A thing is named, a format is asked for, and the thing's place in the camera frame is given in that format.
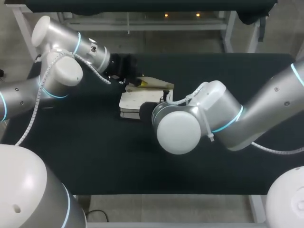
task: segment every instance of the round joint cap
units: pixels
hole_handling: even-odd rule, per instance
[[[157,128],[157,139],[162,148],[173,154],[192,151],[200,141],[198,120],[191,114],[176,111],[166,115]]]

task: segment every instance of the metal table leg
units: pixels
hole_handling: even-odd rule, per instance
[[[32,29],[29,25],[29,22],[28,22],[27,18],[24,16],[24,14],[22,13],[20,7],[13,7],[12,10],[13,10],[15,18],[17,20],[17,23],[19,25],[19,28],[21,30],[21,33],[23,35],[23,38],[25,40],[25,43],[28,47],[30,56],[34,60],[37,57],[38,52],[37,52],[36,48],[34,48],[34,46],[32,45],[32,40],[31,40]]]
[[[222,31],[224,50],[226,53],[233,53],[233,48],[230,40],[231,40],[232,30],[234,27],[234,22],[236,17],[237,17],[237,12],[231,11],[228,17],[227,29],[225,31]]]

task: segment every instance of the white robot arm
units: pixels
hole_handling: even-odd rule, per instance
[[[203,136],[213,135],[232,151],[249,146],[282,121],[304,110],[304,60],[272,77],[244,106],[220,81],[203,83],[177,102],[156,106],[152,124],[160,145],[168,152],[193,150]],[[260,149],[278,154],[254,143]]]
[[[304,167],[288,171],[269,190],[269,228],[304,227]],[[86,228],[74,197],[33,152],[0,145],[1,228]]]
[[[80,83],[83,72],[76,60],[86,64],[106,84],[110,83],[111,76],[123,82],[141,83],[136,79],[142,74],[137,71],[134,57],[110,54],[106,47],[48,16],[43,16],[36,24],[32,43],[42,54],[38,58],[42,62],[41,73],[33,79],[0,85],[0,121],[35,106],[43,76],[52,63],[54,65],[43,85],[41,103],[67,97],[69,91]]]

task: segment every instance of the gray floor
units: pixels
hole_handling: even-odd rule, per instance
[[[304,41],[304,1],[280,0],[267,20],[266,35],[258,53],[296,56]],[[40,15],[31,15],[34,24]],[[252,26],[237,19],[232,45],[245,52]],[[112,52],[221,53],[217,32],[87,32]],[[25,79],[30,68],[27,47],[10,9],[0,4],[0,68],[6,81]],[[0,137],[5,124],[0,124]],[[252,222],[247,196],[118,195],[93,196],[90,209],[103,209],[112,222]],[[96,213],[89,221],[104,221]]]

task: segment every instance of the small black object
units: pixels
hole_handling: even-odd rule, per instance
[[[169,90],[163,90],[163,101],[166,102],[167,101],[167,95],[170,93]]]
[[[107,76],[118,76],[122,82],[132,83],[135,86],[141,85],[141,80],[137,77],[143,76],[137,69],[137,59],[132,55],[122,56],[111,54],[109,65],[104,71]]]
[[[146,124],[152,124],[152,113],[158,104],[157,102],[143,103],[139,109],[140,120]]]
[[[93,212],[97,212],[97,211],[100,211],[100,212],[104,213],[106,222],[109,222],[109,217],[108,217],[108,215],[103,210],[92,210],[92,211],[89,211],[88,213],[85,214],[86,218],[89,216],[89,214],[91,214]]]

